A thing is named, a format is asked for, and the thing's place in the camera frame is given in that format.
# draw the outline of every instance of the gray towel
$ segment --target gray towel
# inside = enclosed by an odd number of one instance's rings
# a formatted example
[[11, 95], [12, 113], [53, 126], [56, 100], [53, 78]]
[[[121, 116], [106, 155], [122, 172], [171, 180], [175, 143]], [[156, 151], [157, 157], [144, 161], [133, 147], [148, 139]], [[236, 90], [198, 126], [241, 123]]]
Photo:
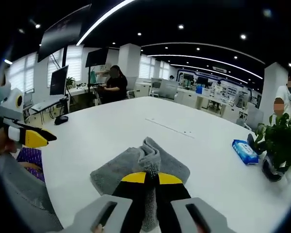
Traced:
[[[91, 181], [97, 191], [111, 195], [122, 178], [138, 171], [151, 177], [159, 172], [174, 175], [186, 183], [190, 170], [180, 161], [164, 151], [153, 139], [147, 137], [139, 148], [128, 148], [114, 159], [91, 173]], [[145, 218], [142, 230], [149, 232], [158, 225], [156, 217], [155, 189], [149, 190], [145, 201]]]

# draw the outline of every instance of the ceiling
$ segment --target ceiling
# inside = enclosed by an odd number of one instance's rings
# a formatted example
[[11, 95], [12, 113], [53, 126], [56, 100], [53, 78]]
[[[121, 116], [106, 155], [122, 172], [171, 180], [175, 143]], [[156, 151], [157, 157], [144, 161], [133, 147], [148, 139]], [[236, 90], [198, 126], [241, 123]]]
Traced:
[[[105, 12], [121, 1], [93, 1], [85, 27], [90, 27]], [[291, 2], [289, 0], [279, 3], [266, 0], [218, 2], [220, 1], [136, 0], [102, 22], [83, 43], [86, 47], [99, 48], [119, 48], [124, 44], [133, 43], [142, 46], [142, 53], [146, 55], [188, 55], [221, 61], [225, 64], [192, 57], [156, 57], [176, 65], [210, 70], [212, 67], [223, 68], [230, 71], [228, 75], [248, 82], [250, 88], [259, 89], [261, 92], [263, 80], [237, 67], [261, 77], [264, 75], [264, 69], [273, 62], [279, 62], [283, 67], [289, 68]], [[37, 4], [30, 17], [19, 26], [25, 33], [17, 33], [10, 59], [13, 61], [37, 51], [43, 32], [48, 27], [89, 3], [89, 0], [71, 1], [69, 4], [63, 0], [45, 0]], [[268, 17], [265, 16], [265, 11], [263, 13], [265, 9], [269, 10], [266, 12]], [[36, 29], [30, 19], [41, 24], [41, 27]], [[183, 30], [178, 29], [179, 24], [184, 26]], [[241, 34], [245, 34], [247, 39], [241, 40]], [[169, 44], [146, 46], [160, 43]]]

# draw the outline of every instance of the woman in black shirt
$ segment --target woman in black shirt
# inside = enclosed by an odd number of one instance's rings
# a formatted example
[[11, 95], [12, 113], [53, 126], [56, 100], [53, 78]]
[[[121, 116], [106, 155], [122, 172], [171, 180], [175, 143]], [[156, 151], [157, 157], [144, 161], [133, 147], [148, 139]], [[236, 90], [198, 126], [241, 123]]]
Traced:
[[112, 66], [109, 74], [110, 78], [107, 81], [107, 86], [103, 87], [103, 91], [99, 94], [102, 103], [120, 101], [126, 97], [127, 79], [120, 67]]

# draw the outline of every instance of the blue wet wipes package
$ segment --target blue wet wipes package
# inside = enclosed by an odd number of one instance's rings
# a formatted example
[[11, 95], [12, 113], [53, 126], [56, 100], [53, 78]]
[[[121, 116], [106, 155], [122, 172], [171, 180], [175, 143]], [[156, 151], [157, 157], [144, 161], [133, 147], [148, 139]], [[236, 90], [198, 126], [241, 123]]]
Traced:
[[245, 164], [259, 163], [259, 157], [246, 141], [234, 140], [232, 146]]

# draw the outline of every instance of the black flower pot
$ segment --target black flower pot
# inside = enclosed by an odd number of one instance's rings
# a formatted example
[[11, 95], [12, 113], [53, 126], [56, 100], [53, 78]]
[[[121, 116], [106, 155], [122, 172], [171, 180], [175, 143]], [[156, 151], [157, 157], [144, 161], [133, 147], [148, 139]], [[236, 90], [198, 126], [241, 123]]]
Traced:
[[266, 151], [266, 143], [264, 142], [260, 142], [259, 143], [259, 148], [256, 148], [255, 143], [254, 143], [254, 139], [252, 134], [248, 134], [247, 137], [247, 143], [249, 144], [249, 146], [252, 148], [252, 150], [257, 153], [257, 155], [262, 154], [264, 151]]
[[284, 176], [288, 167], [281, 167], [276, 170], [272, 164], [272, 158], [273, 157], [269, 153], [266, 154], [262, 165], [262, 171], [271, 182], [277, 182]]

